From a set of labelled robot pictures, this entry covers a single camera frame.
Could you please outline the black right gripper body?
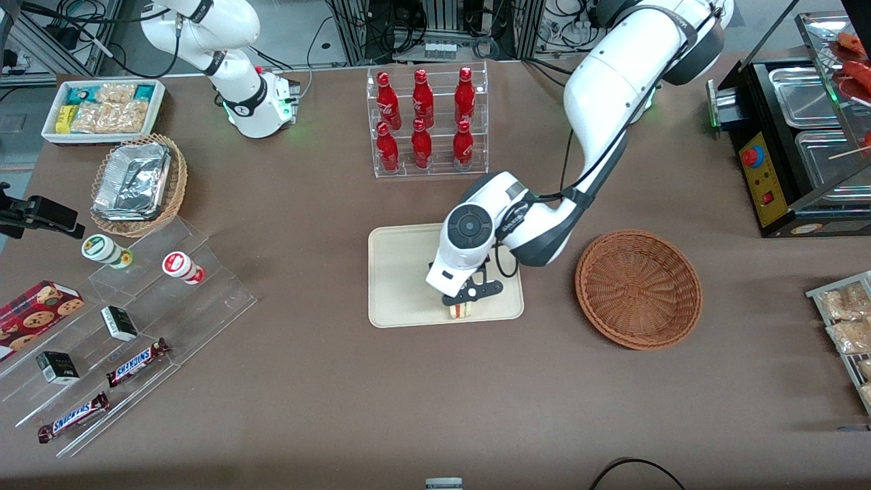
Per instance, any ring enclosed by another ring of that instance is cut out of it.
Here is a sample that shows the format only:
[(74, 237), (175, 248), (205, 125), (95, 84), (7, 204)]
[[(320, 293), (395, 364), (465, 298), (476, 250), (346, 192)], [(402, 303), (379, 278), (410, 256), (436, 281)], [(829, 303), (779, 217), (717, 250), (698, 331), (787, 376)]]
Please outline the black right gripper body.
[(8, 182), (1, 183), (1, 233), (19, 240), (28, 227), (25, 212), (31, 210), (31, 200), (6, 195), (6, 190), (11, 186)]

